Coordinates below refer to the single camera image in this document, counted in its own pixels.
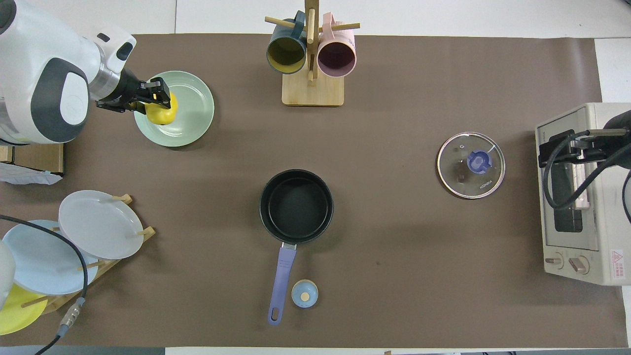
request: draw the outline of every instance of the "black frying pan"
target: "black frying pan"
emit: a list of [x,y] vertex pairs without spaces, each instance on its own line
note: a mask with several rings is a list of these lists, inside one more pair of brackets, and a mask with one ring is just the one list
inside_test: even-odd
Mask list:
[[333,198],[324,181],[313,172],[292,169],[272,177],[265,185],[259,212],[268,232],[283,242],[268,313],[268,323],[278,325],[283,316],[296,244],[319,237],[329,226]]

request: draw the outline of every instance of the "pink mug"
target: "pink mug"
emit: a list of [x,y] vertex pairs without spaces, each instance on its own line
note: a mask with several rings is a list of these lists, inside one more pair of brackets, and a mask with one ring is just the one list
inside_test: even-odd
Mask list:
[[322,35],[315,60],[325,75],[341,78],[355,69],[355,34],[353,30],[333,31],[332,26],[342,25],[335,22],[332,13],[324,14]]

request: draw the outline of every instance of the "white paper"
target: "white paper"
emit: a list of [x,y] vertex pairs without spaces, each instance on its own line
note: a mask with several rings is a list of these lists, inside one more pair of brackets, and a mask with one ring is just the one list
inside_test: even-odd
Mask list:
[[37,171],[18,165],[0,163],[0,181],[9,184],[45,184],[52,185],[61,180],[61,176],[50,171]]

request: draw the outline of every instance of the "warning label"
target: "warning label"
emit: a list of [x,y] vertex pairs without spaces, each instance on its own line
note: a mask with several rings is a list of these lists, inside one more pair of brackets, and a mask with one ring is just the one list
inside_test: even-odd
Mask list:
[[625,260],[622,250],[611,250],[611,266],[614,279],[625,279]]

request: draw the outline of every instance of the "pan handle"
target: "pan handle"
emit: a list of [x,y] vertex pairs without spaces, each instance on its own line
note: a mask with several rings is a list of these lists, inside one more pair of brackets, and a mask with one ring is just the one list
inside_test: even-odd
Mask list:
[[283,317],[283,307],[285,306],[285,296],[287,295],[287,285],[289,284],[289,273],[292,271],[293,259],[295,257],[296,249],[281,247],[278,252],[276,277],[274,278],[274,289],[272,290],[272,300],[269,304],[268,313],[268,323],[270,325],[279,325]]

